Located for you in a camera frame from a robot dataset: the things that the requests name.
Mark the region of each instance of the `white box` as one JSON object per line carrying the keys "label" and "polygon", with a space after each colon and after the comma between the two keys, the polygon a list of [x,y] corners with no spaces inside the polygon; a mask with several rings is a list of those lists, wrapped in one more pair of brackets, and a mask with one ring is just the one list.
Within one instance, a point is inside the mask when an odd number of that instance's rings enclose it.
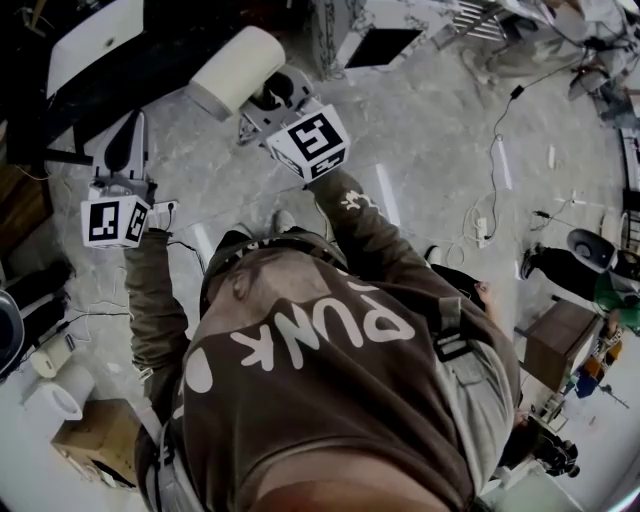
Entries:
{"label": "white box", "polygon": [[82,241],[86,247],[138,247],[150,206],[138,196],[82,201]]}
{"label": "white box", "polygon": [[304,116],[267,139],[273,158],[307,183],[344,163],[350,145],[333,105]]}

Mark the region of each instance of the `tape roll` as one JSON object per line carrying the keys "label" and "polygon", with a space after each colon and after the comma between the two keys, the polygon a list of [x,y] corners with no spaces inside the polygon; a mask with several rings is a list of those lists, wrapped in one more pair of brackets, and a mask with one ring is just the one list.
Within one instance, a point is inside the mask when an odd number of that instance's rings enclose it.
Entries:
{"label": "tape roll", "polygon": [[81,420],[82,409],[95,381],[91,373],[77,364],[67,364],[56,378],[39,385],[56,414],[65,420]]}

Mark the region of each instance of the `person's arm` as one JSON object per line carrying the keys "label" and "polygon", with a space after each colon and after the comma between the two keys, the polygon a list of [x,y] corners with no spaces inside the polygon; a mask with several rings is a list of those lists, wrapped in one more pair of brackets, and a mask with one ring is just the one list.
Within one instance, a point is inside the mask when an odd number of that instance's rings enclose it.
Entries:
{"label": "person's arm", "polygon": [[185,335],[187,317],[173,297],[167,253],[169,236],[165,231],[151,230],[143,235],[139,247],[124,251],[125,287],[133,315],[133,364],[140,370],[153,372],[145,381],[145,392],[154,405],[165,383],[179,374],[182,356],[189,346]]}
{"label": "person's arm", "polygon": [[409,267],[427,268],[424,258],[346,172],[333,170],[308,187],[329,218],[349,268],[362,279],[393,282]]}

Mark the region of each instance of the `person's hand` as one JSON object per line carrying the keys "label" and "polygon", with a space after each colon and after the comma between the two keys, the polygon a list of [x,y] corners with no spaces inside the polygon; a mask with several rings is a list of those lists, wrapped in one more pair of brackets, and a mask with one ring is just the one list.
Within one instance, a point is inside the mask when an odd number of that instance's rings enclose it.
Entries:
{"label": "person's hand", "polygon": [[487,282],[480,282],[475,284],[476,292],[480,300],[485,304],[493,304],[493,295],[491,294],[491,284]]}

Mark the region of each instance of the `extension cord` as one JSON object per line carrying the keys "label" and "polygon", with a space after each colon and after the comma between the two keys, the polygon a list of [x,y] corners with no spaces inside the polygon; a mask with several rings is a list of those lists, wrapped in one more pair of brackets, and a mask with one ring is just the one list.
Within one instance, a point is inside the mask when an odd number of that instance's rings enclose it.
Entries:
{"label": "extension cord", "polygon": [[476,241],[480,249],[484,249],[489,244],[486,217],[480,217],[476,222]]}

